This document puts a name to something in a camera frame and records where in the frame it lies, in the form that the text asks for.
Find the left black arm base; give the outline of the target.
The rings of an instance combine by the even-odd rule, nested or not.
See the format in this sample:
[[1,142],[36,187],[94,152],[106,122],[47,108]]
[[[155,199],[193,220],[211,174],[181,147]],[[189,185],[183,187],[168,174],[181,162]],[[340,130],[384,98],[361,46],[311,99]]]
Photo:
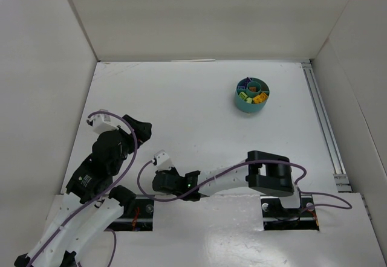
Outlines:
[[153,230],[154,201],[139,196],[133,209],[125,211],[122,216],[111,223],[108,228],[116,232],[140,232]]

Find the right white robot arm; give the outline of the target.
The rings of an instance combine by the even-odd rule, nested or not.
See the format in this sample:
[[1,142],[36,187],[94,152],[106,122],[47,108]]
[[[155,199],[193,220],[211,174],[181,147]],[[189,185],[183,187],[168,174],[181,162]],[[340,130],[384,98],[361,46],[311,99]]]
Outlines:
[[197,170],[183,176],[165,151],[156,153],[154,159],[157,171],[152,181],[153,191],[195,202],[221,191],[248,187],[279,198],[284,209],[301,207],[301,195],[285,156],[253,150],[236,166],[206,172]]

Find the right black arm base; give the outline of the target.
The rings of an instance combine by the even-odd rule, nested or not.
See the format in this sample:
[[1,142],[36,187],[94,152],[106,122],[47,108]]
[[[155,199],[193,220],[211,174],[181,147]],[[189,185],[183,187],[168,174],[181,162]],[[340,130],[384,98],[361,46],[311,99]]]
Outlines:
[[310,196],[301,197],[299,208],[284,208],[279,198],[262,197],[262,221],[265,231],[319,231],[319,223],[315,210],[305,210],[307,206],[314,204]]

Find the yellow orange lego brick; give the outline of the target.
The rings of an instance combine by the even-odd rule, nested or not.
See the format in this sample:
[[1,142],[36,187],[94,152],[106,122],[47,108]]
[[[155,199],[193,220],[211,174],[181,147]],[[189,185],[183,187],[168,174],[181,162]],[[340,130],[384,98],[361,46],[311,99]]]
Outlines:
[[265,102],[268,99],[268,94],[261,92],[259,95],[253,98],[254,104],[260,104]]

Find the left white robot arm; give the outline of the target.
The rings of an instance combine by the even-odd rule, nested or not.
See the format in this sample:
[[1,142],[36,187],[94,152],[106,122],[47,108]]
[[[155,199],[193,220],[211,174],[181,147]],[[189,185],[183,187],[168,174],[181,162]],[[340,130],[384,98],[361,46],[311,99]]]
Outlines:
[[76,266],[85,247],[120,216],[130,213],[136,194],[114,180],[126,174],[122,164],[151,138],[152,124],[124,115],[125,131],[111,123],[114,114],[100,110],[87,123],[98,134],[91,153],[68,181],[62,204],[44,235],[15,266]]

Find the green square lego brick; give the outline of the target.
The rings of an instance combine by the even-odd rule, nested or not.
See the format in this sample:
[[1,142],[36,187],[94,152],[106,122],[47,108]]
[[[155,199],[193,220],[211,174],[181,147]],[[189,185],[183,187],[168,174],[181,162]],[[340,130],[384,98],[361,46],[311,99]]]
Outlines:
[[240,92],[240,93],[239,93],[239,97],[240,97],[241,99],[243,99],[243,100],[247,100],[247,98],[248,98],[248,96],[247,96],[247,94],[246,94],[245,92]]

